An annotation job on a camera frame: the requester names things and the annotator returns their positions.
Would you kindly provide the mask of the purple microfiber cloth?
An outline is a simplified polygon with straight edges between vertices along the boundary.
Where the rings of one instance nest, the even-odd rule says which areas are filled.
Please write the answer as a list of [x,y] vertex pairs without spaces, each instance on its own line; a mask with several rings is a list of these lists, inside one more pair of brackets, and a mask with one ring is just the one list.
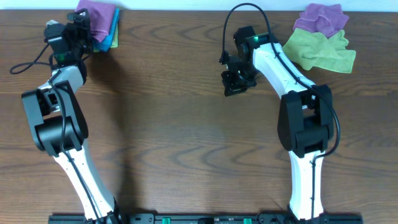
[[114,4],[81,0],[76,11],[87,9],[90,15],[90,32],[97,42],[102,42],[109,35],[116,6]]

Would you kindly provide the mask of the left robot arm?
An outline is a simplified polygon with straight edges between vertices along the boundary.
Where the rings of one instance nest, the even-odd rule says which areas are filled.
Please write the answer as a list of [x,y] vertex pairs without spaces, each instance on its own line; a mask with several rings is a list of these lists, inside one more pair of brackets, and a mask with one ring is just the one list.
[[85,59],[93,51],[87,9],[70,12],[68,23],[48,21],[50,78],[21,95],[32,139],[62,167],[84,215],[51,216],[49,223],[124,223],[116,200],[102,182],[88,148],[88,125],[75,93],[86,83]]

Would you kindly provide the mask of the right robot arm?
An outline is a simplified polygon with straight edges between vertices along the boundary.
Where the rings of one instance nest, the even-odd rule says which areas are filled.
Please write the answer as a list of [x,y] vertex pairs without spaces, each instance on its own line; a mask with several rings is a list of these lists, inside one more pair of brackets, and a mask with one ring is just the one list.
[[303,76],[270,33],[256,34],[252,26],[233,35],[238,55],[226,50],[220,62],[225,96],[244,93],[255,87],[262,73],[280,98],[277,134],[288,151],[292,168],[292,196],[289,212],[297,223],[323,223],[320,198],[323,155],[333,137],[332,102],[326,85],[317,86]]

